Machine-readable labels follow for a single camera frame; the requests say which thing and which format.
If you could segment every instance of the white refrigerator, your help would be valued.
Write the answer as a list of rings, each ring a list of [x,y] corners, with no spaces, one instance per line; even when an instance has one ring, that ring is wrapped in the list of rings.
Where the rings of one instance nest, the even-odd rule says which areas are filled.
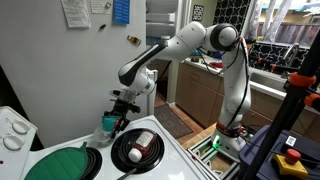
[[[109,91],[122,87],[118,70],[146,49],[145,0],[130,0],[127,25],[85,2],[90,28],[68,28],[60,0],[1,1],[0,65],[45,147],[93,133],[114,105]],[[137,97],[141,113],[128,119],[152,114],[153,101]]]

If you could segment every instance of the shelf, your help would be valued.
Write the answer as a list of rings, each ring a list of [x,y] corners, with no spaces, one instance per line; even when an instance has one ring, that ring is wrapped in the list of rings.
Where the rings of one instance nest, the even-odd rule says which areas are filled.
[[[155,22],[155,23],[174,23],[176,18],[175,13],[148,13],[146,14],[147,22]]]

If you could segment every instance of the countertop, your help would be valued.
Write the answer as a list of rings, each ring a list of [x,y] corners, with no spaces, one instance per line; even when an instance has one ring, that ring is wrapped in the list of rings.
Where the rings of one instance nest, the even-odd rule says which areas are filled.
[[[215,59],[215,58],[212,58],[212,57],[209,57],[209,56],[206,56],[206,55],[203,55],[203,58],[207,63],[220,61],[219,59]],[[206,65],[201,63],[201,58],[200,58],[199,62],[191,62],[191,59],[188,57],[188,58],[186,58],[184,60],[184,63],[190,64],[190,65],[192,65],[194,67],[197,67],[197,68],[200,68],[202,70],[208,71]],[[222,70],[222,68],[216,68],[216,69],[213,69],[211,67],[208,67],[208,68],[209,68],[210,72],[213,73],[213,74],[218,74]],[[250,71],[250,73],[252,73],[252,72],[259,72],[261,70],[249,67],[249,71]],[[253,81],[250,81],[250,87],[253,90],[259,91],[259,92],[264,93],[264,94],[267,94],[267,95],[269,95],[271,97],[274,97],[274,98],[282,100],[282,101],[284,100],[285,96],[287,95],[287,93],[285,93],[285,92],[278,91],[276,89],[273,89],[273,88],[258,84],[258,83],[253,82]],[[305,109],[320,115],[320,113],[318,111],[316,111],[316,110],[314,110],[314,109],[312,109],[312,108],[310,108],[308,106],[306,106]]]

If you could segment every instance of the electric stove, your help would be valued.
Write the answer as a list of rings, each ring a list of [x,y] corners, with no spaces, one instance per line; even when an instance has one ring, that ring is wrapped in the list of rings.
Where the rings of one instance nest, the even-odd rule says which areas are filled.
[[[143,128],[148,128],[155,131],[158,136],[161,138],[158,141],[160,142],[157,150],[162,153],[162,155],[157,155],[157,158],[152,161],[152,165],[148,168],[138,169],[132,175],[129,175],[127,179],[210,179],[201,168],[196,166],[196,162],[189,157],[186,151],[178,144],[178,142],[166,131],[162,125],[158,122],[158,120],[154,116],[147,116],[138,120],[134,120],[130,122],[127,128],[117,134],[116,138],[113,142],[109,144],[101,144],[94,141],[93,135],[84,136],[72,141],[68,141],[62,144],[58,144],[53,147],[49,147],[40,151],[31,152],[29,151],[31,147],[31,143],[33,140],[33,136],[36,132],[36,127],[30,124],[28,121],[23,119],[17,113],[15,113],[12,109],[8,111],[4,109],[6,113],[3,113],[0,109],[0,123],[4,121],[8,121],[3,123],[8,127],[7,132],[5,134],[0,133],[0,142],[7,142],[7,136],[16,136],[19,139],[24,141],[23,145],[18,150],[9,150],[4,143],[0,144],[0,179],[24,179],[28,171],[43,157],[46,155],[65,147],[81,147],[83,142],[87,142],[87,152],[88,150],[93,151],[95,157],[93,158],[95,164],[97,166],[90,166],[87,169],[93,171],[89,171],[89,176],[84,179],[118,179],[121,176],[125,175],[132,167],[129,168],[121,168],[117,167],[113,161],[119,161],[116,158],[116,151],[121,151],[117,149],[118,145],[114,143],[117,142],[118,138],[123,138],[127,136],[129,139],[131,135],[128,132],[139,132]],[[26,134],[16,133],[15,128],[12,128],[13,123],[23,122],[27,125],[29,130]]]

